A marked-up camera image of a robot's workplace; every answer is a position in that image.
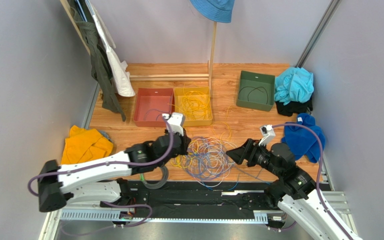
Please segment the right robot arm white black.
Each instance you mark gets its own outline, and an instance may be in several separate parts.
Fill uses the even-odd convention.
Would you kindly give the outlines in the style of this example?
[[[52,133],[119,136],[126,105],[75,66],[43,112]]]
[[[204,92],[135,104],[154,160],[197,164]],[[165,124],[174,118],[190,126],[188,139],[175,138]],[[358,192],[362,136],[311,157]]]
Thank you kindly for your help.
[[[329,205],[313,178],[296,164],[287,144],[275,143],[267,149],[249,138],[226,155],[238,165],[247,161],[248,167],[260,166],[275,175],[278,179],[265,189],[263,202],[287,213],[313,239],[360,239]]]

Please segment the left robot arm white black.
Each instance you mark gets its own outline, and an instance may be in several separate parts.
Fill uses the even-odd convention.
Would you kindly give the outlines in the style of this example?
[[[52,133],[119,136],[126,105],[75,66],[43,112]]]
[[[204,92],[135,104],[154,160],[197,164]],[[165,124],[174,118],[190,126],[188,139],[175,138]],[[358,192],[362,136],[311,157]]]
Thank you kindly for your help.
[[[38,209],[42,213],[59,210],[83,196],[86,185],[152,172],[170,159],[187,155],[191,141],[186,132],[166,130],[156,140],[134,144],[101,159],[71,165],[49,160],[37,176]]]

